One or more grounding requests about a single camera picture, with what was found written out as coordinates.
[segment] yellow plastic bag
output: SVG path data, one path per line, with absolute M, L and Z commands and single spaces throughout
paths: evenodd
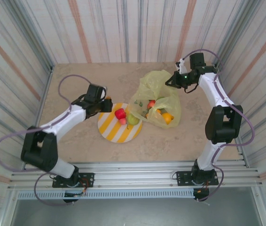
M 142 79 L 137 92 L 129 103 L 129 111 L 135 117 L 148 121 L 162 128 L 178 126 L 181 118 L 181 106 L 178 91 L 176 88 L 165 85 L 165 82 L 172 75 L 165 70 L 151 71 Z M 156 100 L 154 107 L 148 110 L 150 100 Z M 167 125 L 161 114 L 168 112 L 174 119 Z

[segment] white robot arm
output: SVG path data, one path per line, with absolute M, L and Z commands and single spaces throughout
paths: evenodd
M 56 180 L 60 179 L 62 184 L 67 186 L 78 184 L 78 168 L 58 157 L 57 142 L 80 122 L 99 112 L 112 111 L 111 99 L 105 99 L 106 92 L 106 87 L 90 84 L 87 93 L 73 101 L 71 108 L 41 126 L 45 129 L 26 134 L 21 153 L 22 161 L 58 175 Z
M 189 58 L 192 71 L 186 73 L 183 65 L 184 60 L 181 59 L 176 63 L 177 71 L 165 84 L 178 89 L 184 88 L 186 93 L 190 93 L 197 86 L 200 86 L 211 105 L 211 114 L 205 125 L 205 134 L 208 141 L 204 151 L 195 161 L 191 171 L 177 172 L 177 182 L 179 186 L 203 185 L 206 183 L 207 185 L 217 185 L 219 182 L 213 165 L 215 165 L 224 149 L 224 145 L 237 138 L 242 120 L 241 115 L 227 103 L 241 112 L 243 112 L 243 109 L 240 105 L 234 105 L 228 98 L 218 78 L 215 79 L 217 73 L 215 67 L 206 66 L 204 63 L 203 53 L 194 53 Z M 196 86 L 187 92 L 188 86 L 192 84 Z

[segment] tabletop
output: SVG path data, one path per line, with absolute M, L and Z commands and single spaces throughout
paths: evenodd
M 176 70 L 167 63 L 107 63 L 58 64 L 54 68 L 40 125 L 66 110 L 68 104 L 59 97 L 60 80 L 69 74 L 79 74 L 92 83 L 108 87 L 107 95 L 113 103 L 128 103 L 136 92 L 139 79 L 153 70 Z M 61 93 L 71 101 L 86 93 L 88 83 L 80 78 L 68 78 L 61 85 Z M 187 161 L 195 160 L 207 141 L 205 124 L 211 107 L 201 88 L 190 94 L 179 89 L 181 120 L 179 126 L 162 129 L 144 122 L 139 135 L 126 143 L 112 143 L 101 136 L 97 127 L 99 114 L 79 123 L 58 143 L 59 157 L 69 162 L 111 161 Z M 235 147 L 226 147 L 220 159 L 239 159 Z

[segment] striped wall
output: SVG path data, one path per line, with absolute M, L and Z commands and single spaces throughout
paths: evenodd
M 217 52 L 247 2 L 16 0 L 55 64 L 163 62 L 196 48 Z
M 35 123 L 49 72 L 6 3 L 0 0 L 0 137 Z M 22 142 L 23 137 L 2 142 L 0 157 L 6 164 L 22 167 Z M 0 166 L 0 209 L 10 175 Z
M 266 0 L 258 0 L 253 15 L 245 24 L 225 60 L 221 79 L 230 98 L 243 106 L 254 125 L 254 141 L 244 147 L 248 161 L 257 167 L 266 191 Z M 245 121 L 240 136 L 251 137 Z

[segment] yellow and white striped plate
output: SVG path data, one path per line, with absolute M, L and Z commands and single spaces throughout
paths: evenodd
M 142 120 L 135 126 L 121 125 L 115 117 L 114 112 L 119 108 L 124 108 L 126 114 L 129 114 L 128 104 L 117 103 L 113 105 L 112 112 L 100 113 L 97 127 L 100 134 L 109 141 L 114 143 L 124 143 L 135 138 L 142 128 Z

